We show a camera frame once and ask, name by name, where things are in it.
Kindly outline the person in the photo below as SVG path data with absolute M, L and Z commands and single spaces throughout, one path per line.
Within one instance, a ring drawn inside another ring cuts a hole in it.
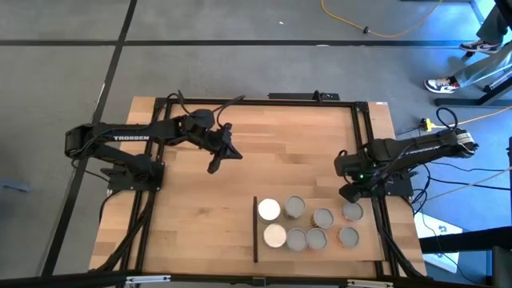
M 451 94 L 484 78 L 512 67 L 512 41 L 504 44 L 509 30 L 506 18 L 494 5 L 477 31 L 478 40 L 462 43 L 459 48 L 466 52 L 483 52 L 489 56 L 468 65 L 450 76 L 427 79 L 424 87 L 436 94 Z

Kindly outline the white printed card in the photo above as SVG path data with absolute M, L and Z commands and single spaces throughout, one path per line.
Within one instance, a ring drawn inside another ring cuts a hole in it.
M 414 216 L 417 235 L 420 239 L 448 234 L 461 234 L 463 229 L 429 215 L 417 212 Z M 459 252 L 444 254 L 423 254 L 423 260 L 431 265 L 455 274 L 458 270 Z

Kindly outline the can with orange checked label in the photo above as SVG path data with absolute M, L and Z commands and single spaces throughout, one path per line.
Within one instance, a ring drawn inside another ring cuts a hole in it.
M 290 196 L 284 204 L 284 212 L 288 218 L 300 218 L 306 209 L 304 200 L 299 196 Z

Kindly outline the tin can with pale label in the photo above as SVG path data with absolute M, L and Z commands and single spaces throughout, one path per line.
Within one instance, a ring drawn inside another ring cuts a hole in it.
M 286 243 L 287 233 L 279 224 L 269 224 L 263 231 L 264 243 L 273 249 L 282 247 Z

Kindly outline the can with vegetable picture label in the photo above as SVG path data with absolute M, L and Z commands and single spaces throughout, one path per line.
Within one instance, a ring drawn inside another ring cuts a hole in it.
M 327 208 L 317 208 L 311 216 L 311 223 L 313 227 L 328 229 L 334 224 L 334 216 Z

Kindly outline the can with blue yellow label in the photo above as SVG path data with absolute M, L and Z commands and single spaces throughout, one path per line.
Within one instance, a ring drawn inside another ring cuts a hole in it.
M 281 214 L 281 207 L 277 200 L 273 198 L 264 198 L 257 205 L 259 218 L 264 222 L 273 222 Z

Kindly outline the can with white red label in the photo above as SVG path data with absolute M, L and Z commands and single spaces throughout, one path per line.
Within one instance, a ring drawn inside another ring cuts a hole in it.
M 326 232 L 321 228 L 313 228 L 306 234 L 308 247 L 312 250 L 323 250 L 328 244 Z

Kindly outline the black gantry beam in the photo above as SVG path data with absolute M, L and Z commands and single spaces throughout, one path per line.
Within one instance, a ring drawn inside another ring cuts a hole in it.
M 348 279 L 363 278 L 316 278 L 316 277 L 275 277 L 275 276 L 221 276 L 192 274 L 137 274 L 126 271 L 93 271 L 80 274 L 60 274 L 30 278 L 0 279 L 0 288 L 105 288 L 125 285 L 127 276 L 131 275 L 170 275 L 169 282 L 212 282 L 228 284 L 246 284 L 254 287 L 270 285 L 319 285 L 340 286 L 346 288 Z M 404 278 L 383 275 L 370 281 L 392 282 L 394 288 L 512 288 L 511 283 L 492 283 L 492 285 L 462 284 L 441 282 L 432 278 Z

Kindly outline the black metal stand base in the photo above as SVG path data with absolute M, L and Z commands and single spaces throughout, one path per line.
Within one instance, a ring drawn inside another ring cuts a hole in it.
M 483 88 L 485 94 L 480 98 L 436 98 L 436 106 L 457 107 L 494 107 L 512 106 L 512 99 L 502 100 L 502 97 L 512 92 L 512 70 L 504 73 L 497 80 Z

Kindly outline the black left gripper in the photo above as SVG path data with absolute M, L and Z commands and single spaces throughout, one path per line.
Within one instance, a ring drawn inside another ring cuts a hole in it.
M 199 147 L 207 150 L 213 155 L 207 172 L 214 174 L 220 167 L 221 160 L 241 160 L 243 156 L 231 143 L 232 124 L 227 123 L 216 131 L 208 131 L 201 137 Z

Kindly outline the black aluminium table frame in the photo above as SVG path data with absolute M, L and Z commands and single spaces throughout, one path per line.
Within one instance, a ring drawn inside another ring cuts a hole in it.
M 354 124 L 370 121 L 377 138 L 391 138 L 388 105 L 372 102 L 354 114 L 337 103 L 256 102 L 231 106 L 222 120 L 233 126 L 240 161 L 224 161 L 208 174 L 210 156 L 184 143 L 163 154 L 166 172 L 156 195 L 143 270 L 147 273 L 221 276 L 374 278 L 383 262 L 311 266 L 258 261 L 258 220 L 253 203 L 264 198 L 339 195 L 334 171 L 340 150 L 354 152 Z

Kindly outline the silver metal bracket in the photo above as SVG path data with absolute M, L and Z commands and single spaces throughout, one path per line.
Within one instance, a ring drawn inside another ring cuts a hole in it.
M 392 282 L 348 279 L 346 288 L 394 288 L 394 284 Z
M 126 285 L 139 285 L 145 283 L 169 282 L 170 275 L 131 275 L 125 280 Z

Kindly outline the can with yellow red label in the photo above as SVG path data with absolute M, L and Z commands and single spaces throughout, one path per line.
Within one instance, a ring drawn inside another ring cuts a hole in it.
M 345 203 L 342 207 L 343 217 L 350 222 L 356 222 L 364 216 L 364 209 L 358 203 Z

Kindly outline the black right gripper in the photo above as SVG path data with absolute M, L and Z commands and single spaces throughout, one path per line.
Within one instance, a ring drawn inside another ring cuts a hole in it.
M 356 203 L 360 198 L 376 198 L 378 188 L 376 175 L 378 163 L 364 150 L 357 154 L 348 154 L 347 150 L 341 150 L 334 160 L 334 168 L 337 176 L 344 178 L 345 184 L 339 189 L 339 194 L 351 203 Z

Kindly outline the blue tape scrap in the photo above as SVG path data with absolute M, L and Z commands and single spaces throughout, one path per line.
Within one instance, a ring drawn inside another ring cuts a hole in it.
M 30 192 L 30 188 L 28 187 L 28 185 L 20 183 L 20 182 L 13 182 L 13 181 L 7 180 L 7 179 L 0 179 L 0 188 L 1 189 L 7 188 L 7 189 L 17 190 L 17 191 L 21 191 L 21 192 Z

